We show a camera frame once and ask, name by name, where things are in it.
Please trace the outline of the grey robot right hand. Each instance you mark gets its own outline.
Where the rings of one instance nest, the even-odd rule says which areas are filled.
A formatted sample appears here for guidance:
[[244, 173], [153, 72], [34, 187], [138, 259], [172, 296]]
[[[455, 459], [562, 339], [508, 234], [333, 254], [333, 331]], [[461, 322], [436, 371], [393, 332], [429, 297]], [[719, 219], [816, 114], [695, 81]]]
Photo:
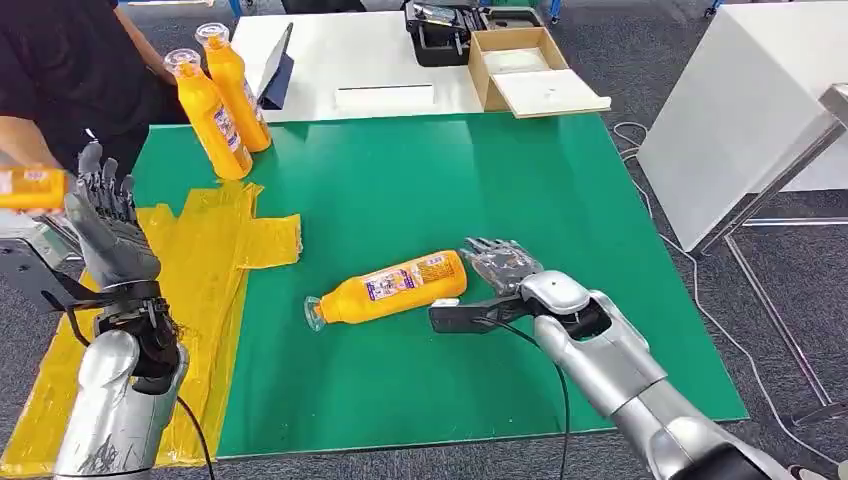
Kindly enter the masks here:
[[528, 276], [541, 273], [542, 264], [514, 240], [466, 237], [461, 257], [498, 297], [514, 295]]

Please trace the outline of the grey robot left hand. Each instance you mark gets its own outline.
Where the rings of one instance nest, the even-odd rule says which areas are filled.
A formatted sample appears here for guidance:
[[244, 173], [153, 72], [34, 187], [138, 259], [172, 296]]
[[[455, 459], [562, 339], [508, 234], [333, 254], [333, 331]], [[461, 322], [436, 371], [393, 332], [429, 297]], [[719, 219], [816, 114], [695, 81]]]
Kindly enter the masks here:
[[64, 197], [64, 213], [79, 238], [86, 269], [102, 289], [155, 280], [161, 263], [138, 222], [134, 179], [118, 178], [117, 160], [102, 155], [96, 141], [81, 150], [78, 176]]

